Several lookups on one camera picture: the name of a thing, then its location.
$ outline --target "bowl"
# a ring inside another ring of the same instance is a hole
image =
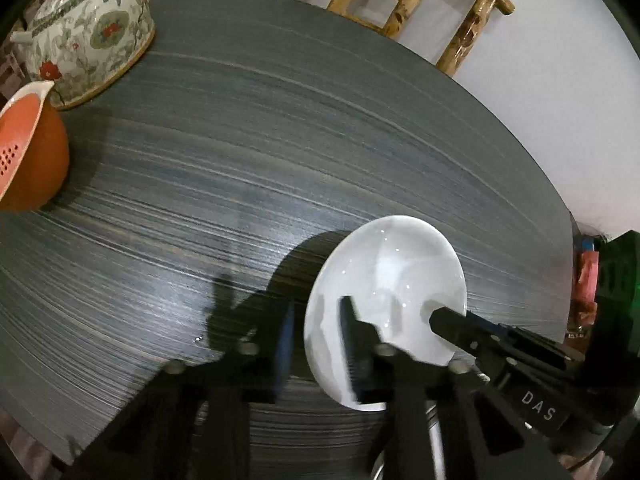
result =
[[[389,216],[355,230],[322,266],[306,305],[305,352],[318,384],[348,408],[384,410],[359,404],[351,389],[338,322],[343,296],[380,339],[416,360],[444,366],[453,357],[456,347],[431,331],[429,318],[441,306],[466,312],[465,277],[456,251],[427,222]]]
[[[0,209],[28,211],[58,192],[69,167],[65,125],[49,102],[51,81],[20,88],[0,112]]]

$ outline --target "table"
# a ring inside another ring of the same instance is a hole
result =
[[[0,404],[53,453],[69,462],[162,362],[217,358],[287,295],[293,377],[280,404],[252,409],[253,478],[362,476],[381,414],[312,381],[303,314],[337,243],[389,214],[450,240],[471,310],[562,338],[570,215],[457,83],[294,0],[152,11],[150,51],[63,114],[62,192],[0,215]]]

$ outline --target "white bowl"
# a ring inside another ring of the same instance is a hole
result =
[[[429,318],[441,306],[466,312],[465,277],[451,244],[427,222],[388,216],[356,229],[322,266],[306,305],[306,358],[318,384],[348,408],[384,410],[359,404],[351,389],[338,322],[343,296],[380,339],[415,359],[446,365],[453,357],[455,346],[431,331]]]

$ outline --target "floral pattern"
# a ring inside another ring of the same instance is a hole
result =
[[[119,76],[154,29],[146,0],[85,0],[34,36],[27,68],[32,79],[55,81],[55,107],[71,106]]]

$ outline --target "teapot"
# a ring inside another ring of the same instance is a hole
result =
[[[148,0],[46,0],[28,30],[11,40],[25,45],[32,80],[55,83],[51,103],[65,110],[122,76],[155,33]]]

